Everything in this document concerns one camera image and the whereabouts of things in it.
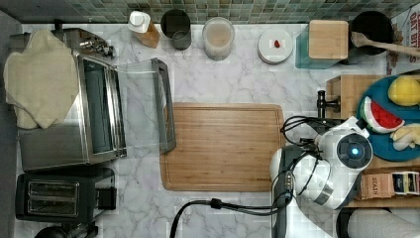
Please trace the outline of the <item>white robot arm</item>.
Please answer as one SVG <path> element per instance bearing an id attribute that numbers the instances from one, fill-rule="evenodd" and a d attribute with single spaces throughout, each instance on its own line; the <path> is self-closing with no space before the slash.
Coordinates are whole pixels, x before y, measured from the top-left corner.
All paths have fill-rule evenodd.
<path id="1" fill-rule="evenodd" d="M 289 145 L 274 153 L 269 166 L 271 238 L 332 238 L 302 212 L 297 198 L 332 210 L 347 205 L 372 161 L 368 137 L 368 123 L 352 116 L 307 146 Z"/>

